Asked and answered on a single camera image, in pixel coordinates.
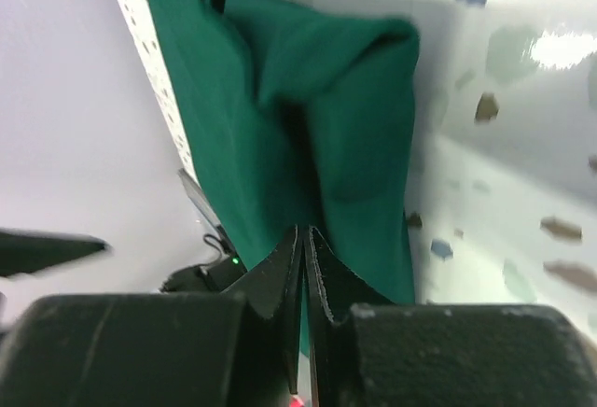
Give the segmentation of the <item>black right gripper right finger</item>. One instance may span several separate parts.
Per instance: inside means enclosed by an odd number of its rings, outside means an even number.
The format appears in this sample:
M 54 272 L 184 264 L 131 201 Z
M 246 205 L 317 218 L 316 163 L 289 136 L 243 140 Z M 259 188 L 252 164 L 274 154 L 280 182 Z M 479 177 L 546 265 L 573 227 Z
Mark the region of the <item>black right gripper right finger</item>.
M 316 406 L 592 406 L 575 328 L 536 304 L 394 304 L 304 233 Z

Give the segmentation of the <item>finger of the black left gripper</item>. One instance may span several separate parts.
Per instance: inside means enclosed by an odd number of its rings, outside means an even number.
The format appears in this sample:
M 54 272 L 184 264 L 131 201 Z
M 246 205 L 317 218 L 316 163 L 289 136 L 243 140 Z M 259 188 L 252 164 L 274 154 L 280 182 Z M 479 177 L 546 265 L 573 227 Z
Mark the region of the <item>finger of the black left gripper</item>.
M 2 229 L 1 276 L 33 274 L 109 249 L 92 236 Z

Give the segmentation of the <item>green surgical cloth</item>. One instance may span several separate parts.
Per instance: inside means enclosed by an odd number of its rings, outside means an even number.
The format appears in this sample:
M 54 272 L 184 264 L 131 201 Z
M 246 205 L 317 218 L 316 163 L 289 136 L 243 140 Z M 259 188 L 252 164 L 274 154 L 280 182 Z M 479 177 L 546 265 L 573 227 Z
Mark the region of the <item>green surgical cloth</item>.
M 314 226 L 379 293 L 414 302 L 416 28 L 286 0 L 146 2 L 195 174 L 245 266 Z

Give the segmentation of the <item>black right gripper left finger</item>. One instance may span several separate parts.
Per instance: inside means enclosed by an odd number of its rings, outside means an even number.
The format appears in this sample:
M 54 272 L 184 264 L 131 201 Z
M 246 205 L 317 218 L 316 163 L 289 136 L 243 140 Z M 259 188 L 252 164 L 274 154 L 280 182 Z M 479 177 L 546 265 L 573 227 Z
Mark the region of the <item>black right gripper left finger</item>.
M 286 406 L 298 391 L 302 239 L 220 293 L 47 296 L 1 344 L 5 406 Z

